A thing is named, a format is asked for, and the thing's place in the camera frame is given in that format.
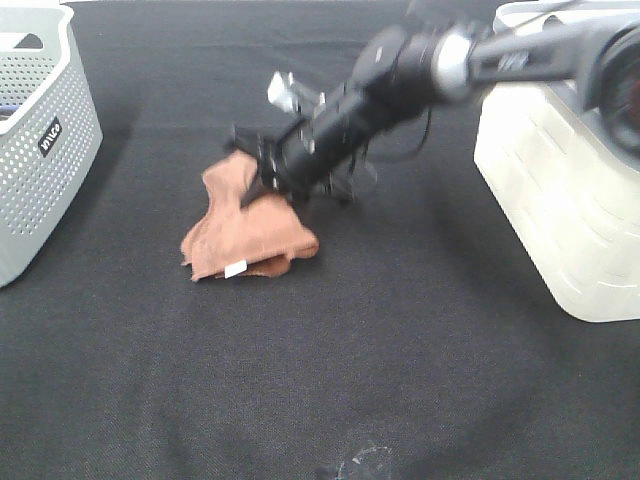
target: white storage bin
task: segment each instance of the white storage bin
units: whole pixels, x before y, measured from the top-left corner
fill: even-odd
[[[0,0],[0,286],[44,244],[102,141],[72,16],[53,1]],[[26,34],[39,41],[16,48]]]
[[[497,29],[549,2],[498,9]],[[586,2],[577,19],[640,10]],[[544,19],[527,27],[539,31]],[[640,160],[617,148],[570,84],[512,84],[486,98],[475,161],[558,304],[590,322],[640,318]]]

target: white label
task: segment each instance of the white label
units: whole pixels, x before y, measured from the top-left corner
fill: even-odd
[[[224,278],[231,278],[236,275],[240,275],[242,272],[246,272],[247,268],[249,267],[246,260],[228,265],[224,268]]]

